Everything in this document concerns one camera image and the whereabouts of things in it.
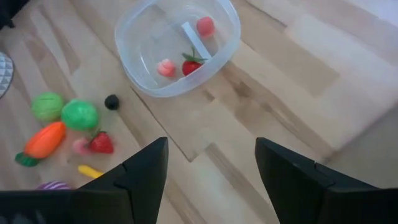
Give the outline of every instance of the toy fruit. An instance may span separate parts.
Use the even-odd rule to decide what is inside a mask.
[[[94,105],[74,99],[63,107],[61,118],[68,128],[85,131],[98,125],[99,116]]]
[[[164,77],[175,77],[175,65],[170,59],[164,59],[157,64],[157,72]]]
[[[109,110],[119,109],[119,98],[115,94],[109,95],[105,99],[105,107]]]
[[[104,131],[99,131],[90,141],[88,149],[92,152],[113,153],[113,144],[111,138]]]
[[[91,154],[91,151],[88,149],[89,140],[87,138],[80,138],[73,142],[72,148],[75,153],[80,154],[82,156]]]
[[[198,20],[197,30],[201,38],[206,39],[214,35],[215,27],[213,20],[206,16]]]
[[[51,181],[45,184],[40,184],[37,188],[37,190],[69,190],[71,187],[61,181]]]
[[[196,69],[202,66],[202,63],[206,60],[203,58],[195,57],[195,49],[192,47],[192,55],[182,53],[182,56],[185,58],[184,63],[182,63],[182,73],[187,76],[194,72]]]
[[[87,166],[87,165],[80,165],[77,168],[79,172],[83,175],[86,175],[88,177],[91,177],[93,179],[96,179],[98,177],[101,177],[104,173],[98,170],[94,170],[93,168]]]
[[[61,116],[63,99],[56,93],[42,93],[32,102],[32,112],[41,121],[55,121]]]

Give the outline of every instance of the toy vegetable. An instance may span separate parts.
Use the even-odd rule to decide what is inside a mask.
[[[51,181],[45,184],[41,184],[37,187],[37,190],[69,190],[71,187],[62,181]]]
[[[54,122],[35,134],[25,145],[24,152],[18,153],[15,161],[22,166],[36,166],[41,159],[49,156],[62,142],[65,125]]]
[[[99,116],[94,105],[74,99],[63,107],[61,118],[68,128],[86,131],[97,126]]]
[[[56,93],[42,93],[32,102],[32,112],[41,121],[54,121],[61,116],[63,99]]]

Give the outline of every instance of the purple toy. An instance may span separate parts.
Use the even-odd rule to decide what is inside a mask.
[[[37,187],[37,190],[69,190],[71,187],[61,181],[51,181],[45,184],[41,184]]]

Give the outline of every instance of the white plastic piece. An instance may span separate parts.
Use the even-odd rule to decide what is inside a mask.
[[[202,58],[206,58],[207,60],[211,59],[209,51],[207,51],[206,47],[203,45],[197,33],[192,29],[189,22],[185,22],[184,24],[182,24],[182,28],[184,29],[185,33],[187,34],[188,38],[191,40],[191,43],[196,48],[200,56]]]

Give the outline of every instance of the yellow toy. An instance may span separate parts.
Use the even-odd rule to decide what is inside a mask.
[[[78,166],[78,170],[81,174],[91,177],[93,179],[97,179],[98,177],[101,177],[101,175],[104,174],[103,172],[94,170],[93,168],[91,168],[87,165]]]

